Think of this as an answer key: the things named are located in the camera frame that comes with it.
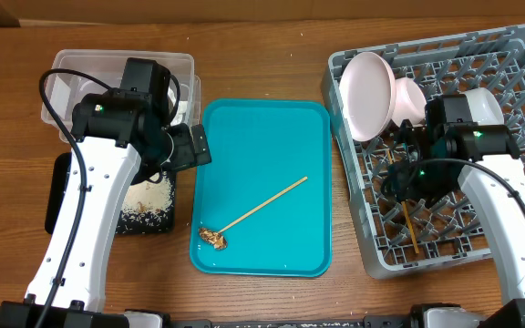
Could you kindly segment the wooden chopstick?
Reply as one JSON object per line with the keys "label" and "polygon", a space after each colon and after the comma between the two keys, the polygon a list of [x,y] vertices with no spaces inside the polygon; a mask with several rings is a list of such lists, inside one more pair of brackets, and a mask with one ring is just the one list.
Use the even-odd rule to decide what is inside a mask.
{"label": "wooden chopstick", "polygon": [[[392,164],[392,163],[394,163],[396,161],[396,156],[394,154],[394,151],[395,151],[395,146],[393,146],[391,149],[388,149],[386,151],[386,156],[387,156],[388,162],[390,164]],[[419,251],[419,248],[418,248],[418,245],[417,245],[417,238],[416,238],[414,226],[413,226],[413,223],[412,223],[412,220],[411,220],[411,216],[409,215],[409,212],[408,212],[408,201],[407,200],[402,200],[401,201],[401,206],[402,206],[402,210],[403,210],[403,214],[404,214],[404,217],[405,217],[405,220],[406,220],[407,227],[409,229],[410,239],[411,239],[411,242],[412,242],[415,254],[418,255],[420,253],[420,251]]]}
{"label": "wooden chopstick", "polygon": [[249,216],[253,215],[256,211],[262,209],[263,207],[269,205],[270,203],[272,203],[273,201],[279,199],[280,197],[282,197],[284,194],[288,193],[289,191],[295,189],[296,187],[298,187],[299,185],[303,184],[304,182],[306,182],[308,180],[308,177],[307,176],[304,176],[302,178],[300,178],[299,180],[297,180],[295,183],[291,184],[290,186],[286,187],[284,190],[281,190],[279,191],[277,194],[271,196],[268,200],[265,200],[263,203],[257,205],[256,207],[254,207],[253,209],[247,211],[246,213],[244,213],[241,217],[237,218],[236,220],[232,221],[231,223],[229,223],[228,225],[226,225],[224,228],[222,228],[221,230],[217,231],[218,233],[224,233],[225,231],[227,231],[229,228],[235,226],[236,224],[238,224],[239,222],[241,222],[242,220],[248,218]]}

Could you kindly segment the pink bowl with rice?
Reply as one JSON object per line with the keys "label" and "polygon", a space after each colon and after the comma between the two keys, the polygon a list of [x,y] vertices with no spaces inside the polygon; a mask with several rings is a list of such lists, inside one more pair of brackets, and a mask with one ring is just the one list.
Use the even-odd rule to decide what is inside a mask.
{"label": "pink bowl with rice", "polygon": [[426,98],[418,84],[408,77],[395,81],[396,100],[392,121],[399,127],[405,119],[417,125],[425,119]]}

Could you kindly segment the grey-white bowl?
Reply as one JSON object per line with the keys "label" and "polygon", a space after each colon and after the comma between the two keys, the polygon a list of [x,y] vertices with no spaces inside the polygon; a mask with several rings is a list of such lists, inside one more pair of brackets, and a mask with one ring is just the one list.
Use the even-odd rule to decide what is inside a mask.
{"label": "grey-white bowl", "polygon": [[504,117],[499,102],[484,87],[462,92],[468,101],[471,117],[480,126],[503,125]]}

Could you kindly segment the brown food scraps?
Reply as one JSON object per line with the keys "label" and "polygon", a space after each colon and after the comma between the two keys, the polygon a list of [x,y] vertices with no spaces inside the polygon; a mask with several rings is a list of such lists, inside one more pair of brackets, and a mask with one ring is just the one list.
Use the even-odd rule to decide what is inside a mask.
{"label": "brown food scraps", "polygon": [[228,243],[221,233],[204,227],[199,228],[198,233],[200,238],[210,244],[215,250],[222,251],[227,248]]}

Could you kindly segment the pink plate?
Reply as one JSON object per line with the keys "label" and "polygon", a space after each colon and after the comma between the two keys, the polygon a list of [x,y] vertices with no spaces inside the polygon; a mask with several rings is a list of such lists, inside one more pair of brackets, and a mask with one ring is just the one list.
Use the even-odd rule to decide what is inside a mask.
{"label": "pink plate", "polygon": [[373,52],[356,55],[346,66],[339,91],[354,140],[368,141],[386,128],[394,111],[395,83],[390,65]]}

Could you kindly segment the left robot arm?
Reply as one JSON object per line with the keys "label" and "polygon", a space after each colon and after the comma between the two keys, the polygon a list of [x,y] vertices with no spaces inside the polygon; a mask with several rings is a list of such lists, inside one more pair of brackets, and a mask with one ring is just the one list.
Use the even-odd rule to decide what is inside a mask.
{"label": "left robot arm", "polygon": [[0,327],[167,327],[147,310],[104,313],[108,258],[130,186],[211,162],[204,128],[174,124],[178,79],[154,60],[128,58],[119,87],[87,94],[66,127],[39,94],[72,148],[67,184],[46,255],[22,302],[2,302]]}

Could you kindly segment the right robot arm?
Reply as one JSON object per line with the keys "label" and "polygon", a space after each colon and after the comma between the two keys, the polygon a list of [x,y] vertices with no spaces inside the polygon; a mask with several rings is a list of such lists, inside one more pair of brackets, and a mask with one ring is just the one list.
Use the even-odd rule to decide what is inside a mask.
{"label": "right robot arm", "polygon": [[415,305],[407,325],[525,327],[525,171],[497,99],[485,88],[437,97],[424,125],[403,120],[395,141],[417,156],[389,166],[382,194],[433,205],[460,190],[489,244],[503,302],[488,317],[448,303]]}

